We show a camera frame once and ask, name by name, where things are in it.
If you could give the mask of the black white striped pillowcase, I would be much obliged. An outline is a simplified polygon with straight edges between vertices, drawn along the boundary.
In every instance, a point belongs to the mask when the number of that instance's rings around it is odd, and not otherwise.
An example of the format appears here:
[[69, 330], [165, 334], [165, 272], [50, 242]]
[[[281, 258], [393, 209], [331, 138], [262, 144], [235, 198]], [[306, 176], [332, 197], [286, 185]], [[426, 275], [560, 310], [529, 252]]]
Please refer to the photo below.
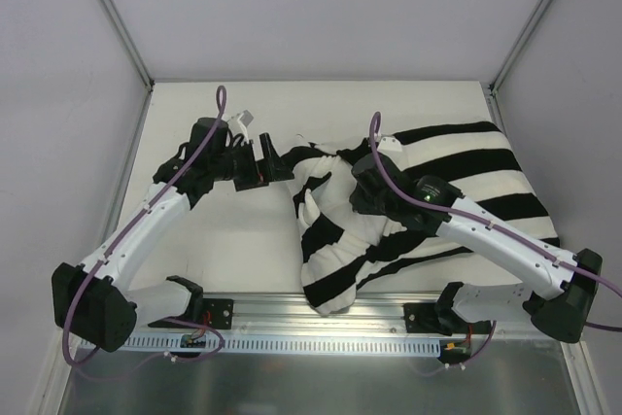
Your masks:
[[[493, 123], [422, 126], [395, 138], [402, 152], [396, 165], [400, 172], [391, 178], [405, 193], [445, 207], [463, 194], [485, 212], [559, 246], [547, 210]], [[352, 305], [358, 290], [374, 280], [469, 252], [387, 217], [354, 211], [350, 197], [358, 181], [352, 168], [369, 154], [369, 143], [362, 140], [299, 143], [283, 156], [294, 174], [288, 188], [300, 232], [301, 286], [309, 305], [322, 315]]]

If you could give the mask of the white pillow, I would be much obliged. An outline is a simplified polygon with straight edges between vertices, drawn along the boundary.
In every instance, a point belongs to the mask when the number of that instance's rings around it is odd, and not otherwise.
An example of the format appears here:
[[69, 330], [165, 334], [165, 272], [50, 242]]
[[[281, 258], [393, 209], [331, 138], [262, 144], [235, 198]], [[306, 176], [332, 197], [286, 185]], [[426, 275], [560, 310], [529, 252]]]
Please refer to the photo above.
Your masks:
[[346, 146], [303, 143], [286, 152], [283, 160], [294, 173], [287, 187], [302, 230], [322, 214], [334, 225], [374, 246], [385, 237], [405, 231], [403, 225], [385, 216], [359, 214], [350, 204], [349, 197], [356, 187], [352, 166], [369, 154], [366, 141], [359, 145], [349, 142]]

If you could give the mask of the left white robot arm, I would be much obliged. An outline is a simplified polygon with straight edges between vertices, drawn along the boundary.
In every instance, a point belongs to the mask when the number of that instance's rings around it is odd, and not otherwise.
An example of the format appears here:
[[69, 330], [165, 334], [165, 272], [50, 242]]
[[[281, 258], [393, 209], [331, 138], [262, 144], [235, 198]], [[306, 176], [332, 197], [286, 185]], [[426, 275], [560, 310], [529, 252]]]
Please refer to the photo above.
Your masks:
[[137, 290], [131, 283], [168, 228], [216, 183], [232, 182], [243, 191], [293, 178], [266, 133], [259, 137], [262, 157], [256, 158], [246, 118], [198, 119], [189, 140], [155, 172], [130, 219], [80, 263], [64, 262], [53, 272], [54, 321], [65, 337], [114, 352], [142, 326], [169, 318], [183, 328], [200, 322], [203, 289], [193, 281], [173, 275]]

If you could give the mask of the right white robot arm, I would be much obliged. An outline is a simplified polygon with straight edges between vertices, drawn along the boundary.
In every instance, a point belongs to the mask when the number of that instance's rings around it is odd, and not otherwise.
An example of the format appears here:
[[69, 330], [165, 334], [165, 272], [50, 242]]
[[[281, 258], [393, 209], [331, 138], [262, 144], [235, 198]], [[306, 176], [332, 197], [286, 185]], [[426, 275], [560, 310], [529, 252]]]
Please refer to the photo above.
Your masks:
[[456, 243], [509, 272], [518, 283], [476, 286], [451, 282], [418, 322], [441, 334], [479, 322], [525, 322], [561, 342], [575, 343], [587, 323], [602, 258], [537, 240], [435, 177], [411, 180], [384, 155], [367, 155], [351, 173], [355, 211], [385, 216], [408, 230]]

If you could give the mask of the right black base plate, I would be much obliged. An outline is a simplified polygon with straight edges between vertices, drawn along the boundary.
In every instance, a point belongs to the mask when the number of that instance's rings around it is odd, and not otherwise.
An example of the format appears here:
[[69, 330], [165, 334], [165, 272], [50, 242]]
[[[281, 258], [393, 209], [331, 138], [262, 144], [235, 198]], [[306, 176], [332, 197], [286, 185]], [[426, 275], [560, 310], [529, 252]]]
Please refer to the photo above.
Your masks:
[[407, 302], [402, 305], [403, 320], [407, 333], [442, 334], [434, 304], [428, 302]]

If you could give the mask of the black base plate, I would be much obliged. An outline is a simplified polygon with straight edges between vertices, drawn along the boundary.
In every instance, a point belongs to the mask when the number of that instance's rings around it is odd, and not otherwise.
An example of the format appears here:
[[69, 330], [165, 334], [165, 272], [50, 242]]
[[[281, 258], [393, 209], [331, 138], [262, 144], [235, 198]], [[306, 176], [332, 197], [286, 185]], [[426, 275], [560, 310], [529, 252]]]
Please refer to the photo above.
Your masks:
[[407, 302], [402, 305], [403, 320], [407, 333], [442, 334], [434, 304], [428, 302]]
[[229, 330], [232, 326], [234, 312], [234, 300], [222, 297], [202, 297], [201, 304], [195, 303], [192, 311], [188, 314], [176, 317], [176, 320], [184, 321], [183, 324], [171, 323], [159, 320], [148, 324], [152, 329], [191, 329], [190, 323], [207, 326], [216, 330]]

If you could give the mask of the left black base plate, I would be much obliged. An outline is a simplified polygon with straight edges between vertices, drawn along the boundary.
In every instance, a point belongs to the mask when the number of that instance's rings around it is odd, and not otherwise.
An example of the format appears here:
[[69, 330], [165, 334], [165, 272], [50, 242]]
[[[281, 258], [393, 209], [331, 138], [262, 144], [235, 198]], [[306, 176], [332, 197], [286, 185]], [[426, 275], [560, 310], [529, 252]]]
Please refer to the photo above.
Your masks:
[[183, 324], [171, 323], [159, 320], [148, 324], [152, 329], [191, 329], [190, 323], [207, 326], [216, 330], [229, 330], [232, 326], [234, 312], [234, 300], [222, 297], [202, 297], [201, 304], [195, 303], [192, 311], [188, 314], [176, 317], [176, 320], [184, 321]]

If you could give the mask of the left aluminium frame post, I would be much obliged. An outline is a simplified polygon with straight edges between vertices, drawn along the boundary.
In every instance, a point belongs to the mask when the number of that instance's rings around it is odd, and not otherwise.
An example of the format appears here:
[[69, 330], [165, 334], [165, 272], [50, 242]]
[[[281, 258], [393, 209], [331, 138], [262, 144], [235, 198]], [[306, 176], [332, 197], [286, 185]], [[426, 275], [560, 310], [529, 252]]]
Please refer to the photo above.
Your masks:
[[148, 91], [151, 91], [155, 80], [152, 78], [146, 63], [125, 24], [125, 21], [121, 16], [115, 0], [97, 0], [97, 2], [100, 5], [105, 17], [109, 21], [114, 33], [120, 40], [121, 47], [139, 77], [140, 82]]

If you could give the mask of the aluminium frame post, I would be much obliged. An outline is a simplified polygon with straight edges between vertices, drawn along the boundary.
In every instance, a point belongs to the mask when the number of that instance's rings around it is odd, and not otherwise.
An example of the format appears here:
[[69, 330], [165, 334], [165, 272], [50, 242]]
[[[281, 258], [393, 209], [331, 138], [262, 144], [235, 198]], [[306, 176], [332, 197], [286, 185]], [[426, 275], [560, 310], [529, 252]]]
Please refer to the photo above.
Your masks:
[[155, 80], [152, 78], [146, 63], [125, 24], [125, 21], [121, 16], [115, 0], [97, 0], [97, 2], [100, 5], [105, 17], [109, 21], [114, 33], [120, 40], [121, 47], [139, 77], [140, 82], [148, 91], [151, 91]]
[[518, 62], [521, 54], [535, 36], [537, 29], [544, 21], [555, 1], [556, 0], [536, 1], [535, 6], [532, 8], [526, 22], [504, 58], [500, 69], [489, 84], [489, 91], [493, 96], [496, 96], [501, 90], [502, 85]]

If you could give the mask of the right aluminium frame post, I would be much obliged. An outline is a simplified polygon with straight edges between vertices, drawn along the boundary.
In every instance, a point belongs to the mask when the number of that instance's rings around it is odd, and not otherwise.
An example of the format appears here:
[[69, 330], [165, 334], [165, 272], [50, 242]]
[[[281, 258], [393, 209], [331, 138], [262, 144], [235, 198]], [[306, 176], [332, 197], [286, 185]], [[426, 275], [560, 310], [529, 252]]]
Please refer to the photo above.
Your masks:
[[501, 90], [502, 85], [518, 62], [521, 54], [535, 36], [537, 29], [544, 21], [555, 1], [556, 0], [536, 1], [535, 6], [532, 8], [526, 22], [504, 58], [500, 69], [489, 84], [489, 91], [493, 96], [496, 96]]

